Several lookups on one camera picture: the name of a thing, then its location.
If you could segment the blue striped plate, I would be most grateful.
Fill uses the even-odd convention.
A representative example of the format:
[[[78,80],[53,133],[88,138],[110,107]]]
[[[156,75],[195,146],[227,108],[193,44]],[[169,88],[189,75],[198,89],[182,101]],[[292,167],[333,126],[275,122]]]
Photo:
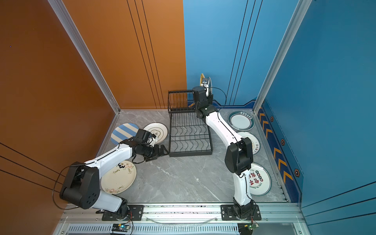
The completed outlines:
[[[212,95],[212,79],[208,78],[208,95]]]
[[[125,123],[116,127],[111,134],[111,142],[118,145],[121,141],[135,137],[139,130],[134,123]]]

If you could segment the yellow woven tray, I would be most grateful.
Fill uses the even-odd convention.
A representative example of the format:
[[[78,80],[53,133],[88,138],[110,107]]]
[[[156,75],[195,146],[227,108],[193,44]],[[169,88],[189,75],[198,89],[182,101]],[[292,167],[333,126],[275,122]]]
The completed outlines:
[[[205,76],[203,73],[200,75],[200,86],[205,86]]]

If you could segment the white plate red characters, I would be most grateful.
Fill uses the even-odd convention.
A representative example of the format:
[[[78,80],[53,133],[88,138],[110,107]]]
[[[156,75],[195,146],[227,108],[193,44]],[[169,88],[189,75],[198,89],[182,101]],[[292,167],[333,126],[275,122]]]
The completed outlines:
[[[267,194],[271,189],[271,178],[264,167],[252,163],[249,174],[250,193],[255,196]]]

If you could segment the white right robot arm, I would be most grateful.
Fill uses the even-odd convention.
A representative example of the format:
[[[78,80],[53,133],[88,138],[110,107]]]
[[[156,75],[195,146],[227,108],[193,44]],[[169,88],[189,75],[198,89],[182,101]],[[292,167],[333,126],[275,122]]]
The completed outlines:
[[[217,136],[222,140],[226,150],[225,164],[232,173],[235,186],[235,205],[242,208],[252,202],[249,192],[249,176],[253,163],[252,142],[249,138],[241,137],[223,119],[218,109],[209,100],[207,88],[193,88],[195,112]]]

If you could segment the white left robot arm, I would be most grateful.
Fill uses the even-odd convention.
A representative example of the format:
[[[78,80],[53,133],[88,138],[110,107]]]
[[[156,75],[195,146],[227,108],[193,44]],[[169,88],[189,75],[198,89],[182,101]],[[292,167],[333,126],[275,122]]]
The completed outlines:
[[[169,151],[159,145],[157,136],[139,129],[136,136],[119,142],[113,150],[85,163],[75,162],[68,170],[59,197],[78,208],[95,208],[116,215],[128,215],[128,202],[100,189],[101,178],[123,161],[141,155],[145,162],[166,156]]]

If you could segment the white flower outline plate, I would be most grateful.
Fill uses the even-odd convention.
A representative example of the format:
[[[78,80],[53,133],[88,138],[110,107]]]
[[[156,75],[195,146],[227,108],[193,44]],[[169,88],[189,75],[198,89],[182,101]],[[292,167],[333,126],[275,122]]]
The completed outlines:
[[[155,144],[160,144],[161,142],[163,142],[168,135],[167,127],[159,122],[154,122],[147,125],[146,127],[144,127],[144,130],[156,136]]]

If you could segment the green rimmed white plate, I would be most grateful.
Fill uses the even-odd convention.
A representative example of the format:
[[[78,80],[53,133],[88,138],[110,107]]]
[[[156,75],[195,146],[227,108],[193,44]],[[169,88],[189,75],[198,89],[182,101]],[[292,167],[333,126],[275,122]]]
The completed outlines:
[[[232,112],[228,117],[229,125],[238,131],[248,131],[254,127],[254,119],[246,112]]]

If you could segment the cream floral plate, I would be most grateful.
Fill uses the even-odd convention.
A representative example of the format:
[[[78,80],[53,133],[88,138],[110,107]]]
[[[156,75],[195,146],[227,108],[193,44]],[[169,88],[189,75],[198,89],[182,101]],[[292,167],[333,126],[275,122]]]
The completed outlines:
[[[134,183],[136,176],[136,166],[130,161],[123,161],[102,177],[101,188],[106,193],[120,194]]]

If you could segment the orange sunburst plate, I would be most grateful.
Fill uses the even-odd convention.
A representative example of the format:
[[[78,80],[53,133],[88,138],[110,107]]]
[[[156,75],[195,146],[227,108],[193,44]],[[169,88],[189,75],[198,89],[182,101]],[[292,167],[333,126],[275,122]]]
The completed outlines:
[[[249,138],[252,142],[253,155],[257,154],[260,150],[260,141],[258,138],[249,132],[238,132],[242,138]]]

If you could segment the green circuit board left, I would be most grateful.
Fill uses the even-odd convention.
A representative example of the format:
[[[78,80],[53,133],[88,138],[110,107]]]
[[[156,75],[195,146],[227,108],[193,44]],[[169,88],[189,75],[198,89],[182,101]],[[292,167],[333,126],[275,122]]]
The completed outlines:
[[[130,235],[131,232],[131,226],[125,223],[114,223],[111,228],[113,235]]]

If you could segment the circuit board right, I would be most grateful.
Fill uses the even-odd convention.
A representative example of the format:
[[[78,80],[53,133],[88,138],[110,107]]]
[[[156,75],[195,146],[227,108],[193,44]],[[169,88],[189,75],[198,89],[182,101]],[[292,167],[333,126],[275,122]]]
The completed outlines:
[[[240,235],[252,235],[254,230],[258,228],[257,223],[238,223],[238,231]]]

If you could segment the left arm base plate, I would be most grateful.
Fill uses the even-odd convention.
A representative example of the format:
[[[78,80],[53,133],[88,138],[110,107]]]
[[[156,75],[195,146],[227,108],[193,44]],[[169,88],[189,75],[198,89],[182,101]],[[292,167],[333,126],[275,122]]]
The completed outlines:
[[[144,205],[121,206],[117,212],[104,211],[102,221],[141,221]]]

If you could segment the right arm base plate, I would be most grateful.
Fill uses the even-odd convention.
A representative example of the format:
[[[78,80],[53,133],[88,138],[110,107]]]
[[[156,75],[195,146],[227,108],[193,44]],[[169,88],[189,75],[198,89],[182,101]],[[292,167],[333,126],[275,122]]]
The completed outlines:
[[[261,212],[257,204],[246,206],[239,205],[221,205],[221,218],[224,221],[230,220],[254,220],[261,221]]]

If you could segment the aluminium front rail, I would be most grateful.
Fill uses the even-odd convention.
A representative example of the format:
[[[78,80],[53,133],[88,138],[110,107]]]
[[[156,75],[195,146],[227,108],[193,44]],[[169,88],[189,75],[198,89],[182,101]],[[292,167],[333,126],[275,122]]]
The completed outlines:
[[[102,221],[97,209],[64,211],[55,235],[112,235],[114,223],[131,226],[131,235],[239,235],[238,223],[257,223],[253,235],[308,235],[303,214],[295,203],[258,203],[261,221],[221,218],[221,205],[230,203],[131,203],[144,205],[141,221]]]

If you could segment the aluminium corner post right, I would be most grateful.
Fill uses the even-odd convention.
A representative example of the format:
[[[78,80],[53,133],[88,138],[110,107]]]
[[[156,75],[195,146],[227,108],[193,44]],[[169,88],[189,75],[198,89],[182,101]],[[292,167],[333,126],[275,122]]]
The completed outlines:
[[[290,22],[269,68],[269,71],[265,77],[262,87],[259,91],[257,99],[253,107],[253,114],[257,114],[263,104],[275,78],[276,75],[287,55],[287,52],[301,26],[301,23],[312,3],[312,0],[299,0],[296,8],[292,14]]]

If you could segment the aluminium corner post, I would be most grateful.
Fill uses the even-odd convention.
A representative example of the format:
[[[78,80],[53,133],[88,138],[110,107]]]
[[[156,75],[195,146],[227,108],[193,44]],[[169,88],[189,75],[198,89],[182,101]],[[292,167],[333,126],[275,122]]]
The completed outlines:
[[[48,0],[54,13],[58,17],[61,25],[75,46],[77,52],[81,56],[86,67],[90,71],[109,105],[116,115],[121,111],[118,102],[115,99],[110,87],[108,86],[102,72],[100,71],[96,61],[94,60],[89,48],[87,47],[83,37],[81,36],[77,26],[75,25],[72,17],[70,16],[66,6],[61,0]]]
[[[312,3],[312,0],[299,0],[296,8],[292,14],[290,22],[269,68],[269,71],[265,77],[262,87],[259,91],[257,99],[253,107],[253,114],[257,114],[263,104],[275,78],[276,75],[287,55],[287,52],[301,26],[301,23]]]

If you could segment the aluminium corner post left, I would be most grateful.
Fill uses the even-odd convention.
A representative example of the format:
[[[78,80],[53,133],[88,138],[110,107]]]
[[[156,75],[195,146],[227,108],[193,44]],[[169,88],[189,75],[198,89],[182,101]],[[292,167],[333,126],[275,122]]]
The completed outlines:
[[[89,48],[87,47],[83,37],[81,36],[77,26],[75,25],[72,17],[70,16],[66,6],[61,0],[48,0],[54,13],[58,17],[61,25],[75,46],[77,52],[81,56],[86,67],[90,71],[109,105],[116,115],[121,111],[118,102],[115,99],[110,87],[108,86],[102,72],[100,71],[96,61],[94,60]]]

